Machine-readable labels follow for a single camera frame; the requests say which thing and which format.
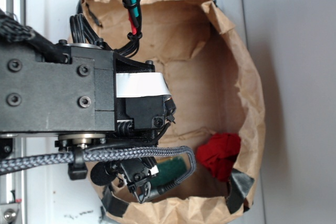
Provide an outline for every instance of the red wire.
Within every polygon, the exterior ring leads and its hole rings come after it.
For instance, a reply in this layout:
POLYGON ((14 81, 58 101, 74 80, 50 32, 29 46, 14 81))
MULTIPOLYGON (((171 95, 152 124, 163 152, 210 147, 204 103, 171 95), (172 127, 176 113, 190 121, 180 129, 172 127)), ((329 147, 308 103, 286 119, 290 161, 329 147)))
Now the red wire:
POLYGON ((132 18, 131 18, 131 14, 130 14, 130 12, 128 12, 128 20, 129 20, 130 23, 131 23, 132 34, 133 34, 133 35, 137 34, 137 29, 136 29, 136 27, 134 26, 134 23, 133 23, 133 20, 132 20, 132 18))

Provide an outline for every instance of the hex screw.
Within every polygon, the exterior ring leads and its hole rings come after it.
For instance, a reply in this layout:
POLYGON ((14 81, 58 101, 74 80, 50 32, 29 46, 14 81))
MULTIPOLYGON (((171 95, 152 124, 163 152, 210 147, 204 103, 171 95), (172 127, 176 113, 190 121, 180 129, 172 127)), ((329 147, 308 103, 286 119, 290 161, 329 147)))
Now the hex screw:
POLYGON ((17 93, 12 93, 9 96, 7 96, 7 103, 10 106, 19 106, 21 103, 21 96, 17 93))
POLYGON ((155 117, 153 119, 154 121, 154 126, 157 127, 157 128, 161 128, 163 126, 163 120, 162 118, 159 118, 159 117, 155 117))
POLYGON ((81 97, 79 98, 78 103, 82 108, 88 108, 90 107, 92 101, 89 97, 81 97))
POLYGON ((16 219, 16 212, 12 209, 7 209, 4 212, 4 219, 7 223, 12 223, 16 219))
POLYGON ((140 180, 141 179, 141 175, 140 174, 135 174, 135 176, 134 176, 134 180, 135 181, 138 181, 138 180, 140 180))
POLYGON ((90 74, 90 68, 83 64, 78 67, 78 74, 82 77, 88 76, 90 74))
POLYGON ((62 44, 62 45, 65 45, 65 44, 67 44, 68 42, 67 42, 66 39, 60 39, 60 40, 58 41, 58 43, 60 43, 60 44, 62 44))
POLYGON ((4 152, 5 152, 5 153, 10 153, 11 150, 12 150, 12 148, 11 148, 9 145, 6 145, 6 146, 4 147, 4 152))
POLYGON ((11 72, 19 72, 22 68, 22 63, 18 59, 12 59, 8 62, 7 66, 11 72))

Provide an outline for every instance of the brown paper bag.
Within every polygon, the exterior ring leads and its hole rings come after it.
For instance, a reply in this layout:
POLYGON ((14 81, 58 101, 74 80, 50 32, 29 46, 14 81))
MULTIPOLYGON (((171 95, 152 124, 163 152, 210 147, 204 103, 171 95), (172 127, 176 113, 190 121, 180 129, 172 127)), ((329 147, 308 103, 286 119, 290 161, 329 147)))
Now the brown paper bag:
MULTIPOLYGON (((177 124, 168 129, 160 147, 188 145, 196 151, 212 134, 233 132, 242 139, 241 150, 228 185, 197 165, 189 179, 154 202, 138 204, 127 188, 115 184, 113 193, 94 188, 107 216, 120 223, 228 223, 253 204, 265 137, 259 74, 234 24, 213 0, 141 4, 143 38, 133 59, 154 61, 177 106, 177 124)), ((82 0, 82 7, 112 48, 128 42, 130 25, 122 0, 82 0)))

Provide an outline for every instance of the red cloth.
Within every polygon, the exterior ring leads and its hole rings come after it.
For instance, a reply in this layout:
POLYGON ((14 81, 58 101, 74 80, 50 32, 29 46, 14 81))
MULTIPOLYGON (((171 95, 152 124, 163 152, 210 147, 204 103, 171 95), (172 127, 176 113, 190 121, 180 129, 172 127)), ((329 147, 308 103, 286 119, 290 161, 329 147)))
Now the red cloth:
POLYGON ((213 177, 227 182, 239 150, 240 137, 237 134, 217 133, 208 143, 197 149, 196 159, 211 172, 213 177))

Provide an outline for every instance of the metal frame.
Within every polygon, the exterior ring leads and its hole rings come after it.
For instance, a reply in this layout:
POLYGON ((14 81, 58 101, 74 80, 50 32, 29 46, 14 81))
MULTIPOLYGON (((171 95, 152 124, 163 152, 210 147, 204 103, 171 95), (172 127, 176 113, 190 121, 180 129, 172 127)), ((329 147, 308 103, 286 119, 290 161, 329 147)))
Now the metal frame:
MULTIPOLYGON (((25 0, 0 0, 0 8, 7 13, 15 14, 15 19, 18 22, 22 24, 25 23, 25 0)), ((10 157, 22 157, 25 156, 25 154, 26 139, 15 138, 14 150, 10 157)), ((17 216, 13 223, 27 223, 25 172, 7 174, 0 177, 0 223, 4 221, 3 214, 7 209, 17 211, 17 216), (14 195, 11 192, 12 190, 15 190, 15 198, 21 201, 21 203, 15 203, 14 195)))

